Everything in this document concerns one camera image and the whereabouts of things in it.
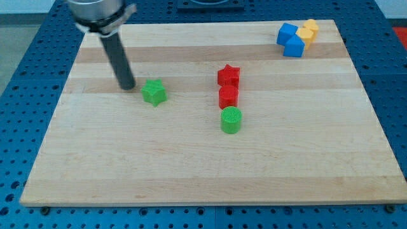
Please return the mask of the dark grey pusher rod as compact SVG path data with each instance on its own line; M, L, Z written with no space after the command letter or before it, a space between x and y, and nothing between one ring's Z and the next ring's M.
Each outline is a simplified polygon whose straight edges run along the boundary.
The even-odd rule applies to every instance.
M117 82L122 90L131 90L136 86L125 49L118 33L101 37L100 41L113 68Z

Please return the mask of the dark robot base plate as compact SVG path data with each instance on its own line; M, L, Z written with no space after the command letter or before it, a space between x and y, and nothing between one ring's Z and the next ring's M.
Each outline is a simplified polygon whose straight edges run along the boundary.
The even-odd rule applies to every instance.
M244 0L176 0L178 11L243 10Z

